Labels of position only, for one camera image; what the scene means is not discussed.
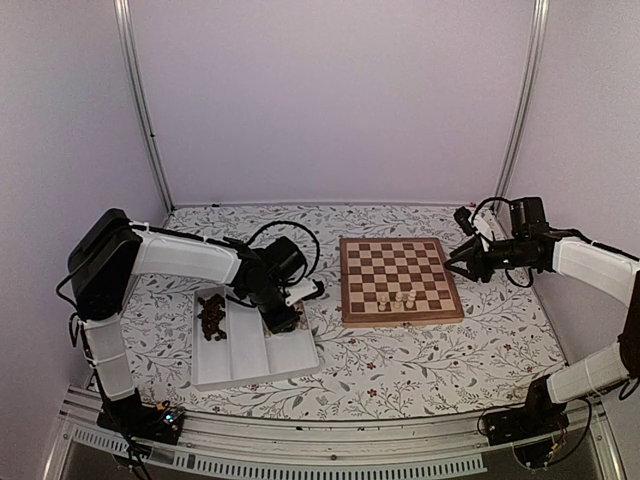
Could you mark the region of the wooden chessboard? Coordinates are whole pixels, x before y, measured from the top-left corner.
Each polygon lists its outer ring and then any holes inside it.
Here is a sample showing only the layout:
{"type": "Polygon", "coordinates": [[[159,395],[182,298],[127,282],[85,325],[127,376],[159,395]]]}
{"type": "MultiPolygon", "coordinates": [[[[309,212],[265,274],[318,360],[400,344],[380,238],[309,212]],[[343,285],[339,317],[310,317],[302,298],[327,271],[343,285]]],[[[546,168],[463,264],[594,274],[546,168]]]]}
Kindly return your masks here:
{"type": "Polygon", "coordinates": [[[342,238],[340,240],[342,322],[348,328],[377,328],[459,323],[460,296],[437,238],[342,238]],[[406,310],[410,290],[415,308],[406,310]],[[403,309],[394,308],[403,293],[403,309]],[[378,309],[382,294],[386,311],[378,309]]]}

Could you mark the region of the white divided tray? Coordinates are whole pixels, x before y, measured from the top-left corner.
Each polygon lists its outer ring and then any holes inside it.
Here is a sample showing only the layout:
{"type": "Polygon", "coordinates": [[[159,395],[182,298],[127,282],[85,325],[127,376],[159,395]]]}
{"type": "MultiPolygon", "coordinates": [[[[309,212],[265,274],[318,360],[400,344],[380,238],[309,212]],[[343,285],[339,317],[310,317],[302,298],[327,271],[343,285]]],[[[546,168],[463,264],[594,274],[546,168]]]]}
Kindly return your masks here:
{"type": "Polygon", "coordinates": [[[230,301],[220,324],[227,339],[207,341],[197,317],[202,310],[198,299],[224,293],[223,287],[210,287],[194,294],[191,384],[197,390],[288,380],[321,370],[310,325],[308,330],[272,334],[257,310],[230,301]]]}

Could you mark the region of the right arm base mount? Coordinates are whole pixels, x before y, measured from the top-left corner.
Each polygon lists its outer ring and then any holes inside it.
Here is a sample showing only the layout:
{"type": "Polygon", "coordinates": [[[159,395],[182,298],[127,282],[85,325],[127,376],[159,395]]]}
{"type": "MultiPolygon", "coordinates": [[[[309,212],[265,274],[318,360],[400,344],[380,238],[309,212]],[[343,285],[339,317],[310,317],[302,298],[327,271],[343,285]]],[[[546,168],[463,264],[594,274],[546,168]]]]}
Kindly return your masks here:
{"type": "Polygon", "coordinates": [[[511,444],[516,460],[525,468],[546,468],[566,440],[569,419],[564,411],[531,417],[524,407],[489,413],[477,421],[478,432],[491,446],[511,444]]]}

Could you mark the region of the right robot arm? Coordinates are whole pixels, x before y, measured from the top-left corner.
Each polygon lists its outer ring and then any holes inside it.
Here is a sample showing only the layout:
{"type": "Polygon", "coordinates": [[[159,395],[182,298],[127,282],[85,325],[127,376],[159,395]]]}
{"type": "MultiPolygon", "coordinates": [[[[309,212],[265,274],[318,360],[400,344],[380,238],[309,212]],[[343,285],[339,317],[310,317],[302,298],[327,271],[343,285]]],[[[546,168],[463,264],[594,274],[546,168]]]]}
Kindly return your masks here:
{"type": "Polygon", "coordinates": [[[454,220],[469,239],[451,252],[447,270],[487,283],[497,270],[524,268],[526,288],[533,285],[535,272],[556,273],[604,292],[627,308],[616,342],[530,384],[516,422],[524,435],[537,436],[567,402],[639,379],[639,259],[592,241],[577,229],[551,227],[539,197],[490,197],[482,203],[491,202],[508,205],[511,237],[495,239],[479,218],[480,207],[458,208],[454,220]]]}

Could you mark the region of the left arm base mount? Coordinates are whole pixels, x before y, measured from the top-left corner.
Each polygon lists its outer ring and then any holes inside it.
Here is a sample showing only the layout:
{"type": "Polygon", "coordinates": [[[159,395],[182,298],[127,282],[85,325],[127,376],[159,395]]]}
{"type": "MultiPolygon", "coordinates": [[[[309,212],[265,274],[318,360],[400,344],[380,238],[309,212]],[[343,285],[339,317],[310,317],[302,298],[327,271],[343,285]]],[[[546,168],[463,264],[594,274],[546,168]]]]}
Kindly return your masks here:
{"type": "Polygon", "coordinates": [[[184,424],[184,411],[166,406],[147,406],[137,397],[105,401],[97,425],[122,437],[140,438],[177,445],[184,424]]]}

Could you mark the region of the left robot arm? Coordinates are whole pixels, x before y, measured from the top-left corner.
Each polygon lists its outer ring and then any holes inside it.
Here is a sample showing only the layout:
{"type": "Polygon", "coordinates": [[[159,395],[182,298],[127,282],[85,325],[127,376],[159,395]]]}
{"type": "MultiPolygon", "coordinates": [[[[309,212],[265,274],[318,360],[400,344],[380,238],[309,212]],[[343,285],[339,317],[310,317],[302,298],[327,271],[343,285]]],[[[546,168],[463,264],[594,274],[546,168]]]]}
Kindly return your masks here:
{"type": "Polygon", "coordinates": [[[120,209],[107,210],[69,256],[68,273],[57,285],[70,287],[62,300],[75,310],[111,419],[128,434],[148,426],[126,358],[121,332],[129,281],[159,274],[199,278],[230,287],[248,300],[273,334],[290,330],[298,320],[296,303],[313,297],[319,284],[295,243],[280,237],[265,248],[248,242],[164,230],[130,220],[120,209]]]}

